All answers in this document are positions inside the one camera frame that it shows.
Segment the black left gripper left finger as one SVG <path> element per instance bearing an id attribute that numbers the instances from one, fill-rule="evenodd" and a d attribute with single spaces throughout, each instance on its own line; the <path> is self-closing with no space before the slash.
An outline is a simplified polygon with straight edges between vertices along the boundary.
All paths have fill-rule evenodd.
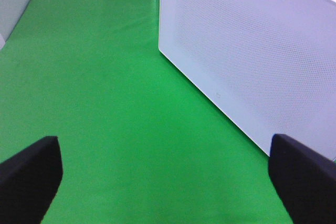
<path id="1" fill-rule="evenodd" d="M 61 184 L 56 136 L 45 136 L 1 163 L 1 223 L 41 223 Z"/>

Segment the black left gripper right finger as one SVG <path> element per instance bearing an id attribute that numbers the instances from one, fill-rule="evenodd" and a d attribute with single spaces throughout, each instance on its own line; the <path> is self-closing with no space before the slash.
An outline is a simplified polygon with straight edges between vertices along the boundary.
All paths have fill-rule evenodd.
<path id="1" fill-rule="evenodd" d="M 275 134 L 268 175 L 293 223 L 335 223 L 335 162 Z"/>

